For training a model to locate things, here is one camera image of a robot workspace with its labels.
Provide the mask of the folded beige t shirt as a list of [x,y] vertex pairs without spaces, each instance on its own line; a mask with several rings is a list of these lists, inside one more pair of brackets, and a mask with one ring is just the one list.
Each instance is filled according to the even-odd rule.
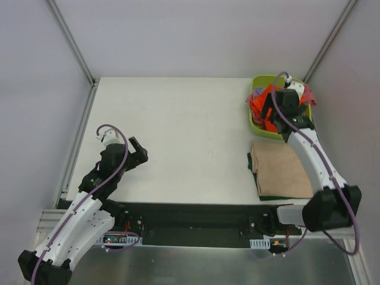
[[298,156],[285,142],[255,140],[251,158],[260,200],[312,198],[309,178]]

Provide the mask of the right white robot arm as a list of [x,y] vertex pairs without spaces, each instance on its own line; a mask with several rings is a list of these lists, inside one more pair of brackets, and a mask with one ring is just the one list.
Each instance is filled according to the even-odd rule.
[[302,114],[304,109],[296,90],[290,88],[269,92],[262,108],[261,116],[269,117],[296,153],[313,191],[303,207],[279,206],[277,214],[267,219],[267,227],[277,235],[289,224],[300,224],[311,232],[356,228],[362,192],[358,186],[348,185],[336,171],[319,143],[314,124]]

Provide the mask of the aluminium frame post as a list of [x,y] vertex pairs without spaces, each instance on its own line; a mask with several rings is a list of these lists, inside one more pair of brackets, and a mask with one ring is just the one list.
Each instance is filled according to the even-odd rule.
[[332,26],[330,32],[328,33],[328,36],[324,40],[322,46],[320,47],[318,53],[314,57],[309,69],[307,70],[303,82],[308,83],[314,73],[317,71],[318,67],[320,66],[321,62],[327,55],[330,47],[333,45],[335,39],[340,34],[340,31],[342,31],[345,23],[355,10],[356,6],[358,5],[360,1],[359,0],[349,0],[346,1],[344,8],[340,12],[340,15],[338,16],[337,20],[335,21],[334,25]]
[[78,66],[80,67],[80,70],[84,74],[86,80],[93,85],[96,82],[96,79],[92,75],[92,72],[90,71],[86,60],[83,57],[83,54],[80,51],[80,48],[77,45],[77,42],[75,41],[69,26],[67,22],[64,19],[63,14],[61,13],[61,10],[58,7],[58,4],[54,0],[46,0],[46,5],[50,9],[56,24],[58,28],[60,29],[72,55],[74,56],[74,59],[77,61]]

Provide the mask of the left aluminium frame post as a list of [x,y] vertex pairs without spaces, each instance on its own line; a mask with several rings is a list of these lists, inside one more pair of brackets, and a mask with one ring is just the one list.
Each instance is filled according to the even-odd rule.
[[96,82],[96,79],[92,75],[92,72],[90,71],[86,60],[83,57],[83,54],[80,51],[80,48],[77,45],[77,42],[75,41],[69,26],[67,22],[64,19],[63,14],[61,13],[61,10],[58,7],[58,4],[54,0],[46,0],[46,5],[50,9],[56,24],[58,28],[60,29],[72,55],[74,56],[74,59],[77,61],[78,66],[80,67],[80,70],[84,74],[86,80],[93,85]]

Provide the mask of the folded dark green t shirt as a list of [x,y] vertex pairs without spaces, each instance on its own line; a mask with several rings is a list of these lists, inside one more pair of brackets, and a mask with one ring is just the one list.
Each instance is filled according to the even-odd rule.
[[253,153],[247,158],[260,201],[312,198],[309,178],[296,159],[258,159]]

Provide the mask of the right aluminium frame post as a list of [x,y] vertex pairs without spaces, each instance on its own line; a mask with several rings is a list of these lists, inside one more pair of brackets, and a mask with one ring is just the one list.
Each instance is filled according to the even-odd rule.
[[321,62],[327,55],[330,47],[333,45],[335,39],[340,34],[340,31],[342,31],[345,23],[355,10],[356,6],[358,5],[360,1],[359,0],[349,0],[346,1],[344,8],[340,12],[340,15],[338,16],[337,20],[335,21],[334,25],[332,26],[330,32],[328,33],[328,36],[324,40],[322,46],[320,47],[318,53],[314,57],[309,69],[307,70],[303,82],[308,83],[314,73],[317,71],[318,67],[320,66]]

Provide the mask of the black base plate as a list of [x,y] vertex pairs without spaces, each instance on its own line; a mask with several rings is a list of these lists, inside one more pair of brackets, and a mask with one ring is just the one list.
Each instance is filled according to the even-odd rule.
[[249,248],[265,236],[301,236],[295,225],[283,225],[276,205],[169,204],[112,202],[112,230],[128,230],[149,246]]

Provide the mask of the left aluminium table rail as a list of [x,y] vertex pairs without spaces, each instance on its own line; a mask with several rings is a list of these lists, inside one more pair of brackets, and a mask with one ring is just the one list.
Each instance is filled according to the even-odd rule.
[[99,86],[100,79],[97,78],[95,79],[91,84],[90,84],[90,91],[87,96],[87,99],[85,101],[85,105],[83,107],[81,116],[80,116],[80,121],[77,126],[77,129],[75,131],[75,136],[74,140],[72,142],[71,148],[69,150],[69,156],[67,163],[64,167],[64,172],[62,174],[62,179],[60,180],[58,184],[58,190],[56,193],[56,199],[53,204],[53,209],[57,209],[57,206],[61,200],[61,196],[64,193],[68,192],[69,185],[72,179],[72,174],[75,169],[75,164],[77,161],[78,153],[80,151],[81,143],[83,141],[83,136],[86,131],[86,127],[88,124],[88,119],[90,116],[91,108],[93,106],[94,98],[96,96],[96,92]]

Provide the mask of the green plastic basin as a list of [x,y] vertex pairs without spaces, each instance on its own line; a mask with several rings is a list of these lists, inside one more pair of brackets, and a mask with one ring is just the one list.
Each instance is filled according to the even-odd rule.
[[[251,86],[250,86],[251,93],[246,99],[246,102],[248,103],[248,106],[249,106],[248,113],[249,113],[249,123],[251,125],[251,130],[260,137],[269,138],[272,140],[282,140],[281,135],[279,135],[277,132],[268,131],[267,128],[263,124],[259,123],[257,117],[254,115],[254,113],[252,113],[252,109],[251,109],[251,102],[257,98],[257,97],[254,97],[254,95],[252,94],[252,89],[255,87],[262,87],[265,89],[269,84],[273,83],[275,77],[276,75],[255,76],[251,81]],[[283,85],[284,85],[284,77],[282,77],[281,79],[278,79],[276,86],[282,87]],[[306,94],[313,94],[307,84],[305,88],[306,88],[305,89]],[[313,96],[314,95],[309,96],[311,97],[310,99],[314,100],[315,97]],[[307,104],[306,110],[303,113],[304,115],[308,116],[311,121],[312,121],[312,106],[315,106],[316,105],[315,103],[316,103],[316,100],[314,100],[312,104]]]

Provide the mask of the lavender t shirt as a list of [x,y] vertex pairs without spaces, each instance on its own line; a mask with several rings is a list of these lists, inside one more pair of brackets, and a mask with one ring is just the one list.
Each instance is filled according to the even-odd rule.
[[252,89],[252,94],[254,95],[254,97],[258,97],[264,92],[264,90],[265,89],[262,87],[255,87]]

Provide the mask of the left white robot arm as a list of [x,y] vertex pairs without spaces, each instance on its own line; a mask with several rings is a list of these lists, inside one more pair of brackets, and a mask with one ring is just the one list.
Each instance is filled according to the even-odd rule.
[[125,172],[147,162],[148,152],[135,137],[129,139],[134,152],[118,137],[104,135],[101,141],[100,161],[83,177],[60,221],[35,250],[24,250],[18,257],[22,275],[31,284],[68,284],[75,266],[93,245],[110,252],[116,238],[125,248],[141,241],[138,233],[129,230],[125,207],[109,196]]

